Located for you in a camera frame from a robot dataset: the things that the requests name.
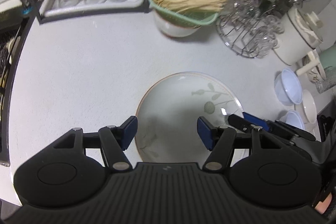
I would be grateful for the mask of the white plastic bowl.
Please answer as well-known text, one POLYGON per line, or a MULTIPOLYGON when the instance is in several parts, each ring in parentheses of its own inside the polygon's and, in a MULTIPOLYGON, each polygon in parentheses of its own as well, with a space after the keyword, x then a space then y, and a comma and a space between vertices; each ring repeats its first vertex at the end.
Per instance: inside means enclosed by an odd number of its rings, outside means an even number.
POLYGON ((302 102, 295 105, 295 111, 298 112, 304 123, 315 124, 317 121, 317 109, 313 96, 308 90, 302 92, 302 102))

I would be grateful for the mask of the white drip tray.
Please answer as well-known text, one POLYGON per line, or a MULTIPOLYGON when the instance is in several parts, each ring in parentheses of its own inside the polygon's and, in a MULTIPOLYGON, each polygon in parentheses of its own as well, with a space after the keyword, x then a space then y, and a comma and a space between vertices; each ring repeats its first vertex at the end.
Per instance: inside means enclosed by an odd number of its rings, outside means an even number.
POLYGON ((72 15, 77 12, 87 12, 96 10, 133 9, 141 6, 144 0, 79 0, 78 4, 70 7, 60 7, 59 0, 45 0, 41 6, 41 16, 46 18, 58 15, 72 15))

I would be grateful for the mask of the white ceramic bowl under colander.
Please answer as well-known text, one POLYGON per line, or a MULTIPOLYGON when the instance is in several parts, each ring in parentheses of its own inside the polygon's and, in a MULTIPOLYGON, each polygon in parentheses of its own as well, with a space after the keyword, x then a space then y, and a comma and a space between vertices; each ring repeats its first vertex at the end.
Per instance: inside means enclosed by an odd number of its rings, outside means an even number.
POLYGON ((185 38, 197 32, 201 26, 183 27, 165 19, 157 11, 153 11, 157 29, 169 38, 185 38))

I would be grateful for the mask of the mint green kettle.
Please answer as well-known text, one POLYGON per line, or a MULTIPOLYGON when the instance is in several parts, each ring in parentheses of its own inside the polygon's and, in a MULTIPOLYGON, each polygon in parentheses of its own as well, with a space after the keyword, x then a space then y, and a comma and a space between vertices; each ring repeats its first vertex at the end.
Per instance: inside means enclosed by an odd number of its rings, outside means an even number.
POLYGON ((323 80, 335 75, 336 67, 336 45, 329 47, 319 55, 318 70, 323 80))

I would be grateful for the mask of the white electric cooking pot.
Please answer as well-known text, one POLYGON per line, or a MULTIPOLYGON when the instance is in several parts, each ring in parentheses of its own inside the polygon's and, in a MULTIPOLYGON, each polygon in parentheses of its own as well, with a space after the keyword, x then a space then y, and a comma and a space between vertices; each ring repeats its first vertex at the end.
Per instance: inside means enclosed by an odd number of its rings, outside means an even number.
POLYGON ((307 14, 292 7, 282 18, 284 33, 277 35, 274 52, 286 65, 292 66, 323 43, 315 13, 307 14))

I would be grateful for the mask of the translucent plastic bowl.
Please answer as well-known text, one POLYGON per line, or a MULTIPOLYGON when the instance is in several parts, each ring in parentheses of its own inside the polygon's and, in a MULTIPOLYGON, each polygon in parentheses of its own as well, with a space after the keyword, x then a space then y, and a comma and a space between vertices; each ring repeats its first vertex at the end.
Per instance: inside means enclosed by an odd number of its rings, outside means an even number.
POLYGON ((300 114, 295 110, 289 110, 287 113, 280 118, 280 121, 289 124, 293 127, 305 130, 304 122, 300 114))
POLYGON ((274 80, 277 99, 285 106, 299 105, 302 102, 302 86, 296 74, 284 68, 274 80))

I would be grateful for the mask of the black induction cooktop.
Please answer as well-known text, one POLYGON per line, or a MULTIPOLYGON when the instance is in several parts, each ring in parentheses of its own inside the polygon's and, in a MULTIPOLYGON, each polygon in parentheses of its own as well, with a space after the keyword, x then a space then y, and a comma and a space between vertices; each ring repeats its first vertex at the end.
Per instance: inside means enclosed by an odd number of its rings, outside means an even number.
POLYGON ((326 140, 326 137, 331 133, 335 124, 336 114, 335 102, 331 101, 317 116, 319 134, 321 142, 326 140))

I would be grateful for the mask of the tall textured clear glass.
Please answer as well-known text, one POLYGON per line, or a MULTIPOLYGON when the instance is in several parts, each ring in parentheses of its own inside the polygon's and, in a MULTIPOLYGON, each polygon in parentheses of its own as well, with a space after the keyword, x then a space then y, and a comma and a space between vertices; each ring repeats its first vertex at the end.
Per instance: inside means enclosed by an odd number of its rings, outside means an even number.
POLYGON ((326 79, 317 81, 315 87, 319 94, 322 94, 336 85, 336 67, 327 67, 326 79))

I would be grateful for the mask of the white plate with leaf pattern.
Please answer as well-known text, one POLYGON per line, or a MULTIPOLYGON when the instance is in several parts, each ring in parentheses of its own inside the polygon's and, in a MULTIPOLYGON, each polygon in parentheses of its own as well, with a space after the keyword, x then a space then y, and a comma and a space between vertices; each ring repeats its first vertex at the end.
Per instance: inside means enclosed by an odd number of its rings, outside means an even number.
POLYGON ((197 119, 225 126, 230 114, 242 116, 238 98, 217 79, 196 72, 176 73, 155 83, 143 96, 136 116, 135 143, 144 162, 196 162, 210 152, 197 133, 197 119))

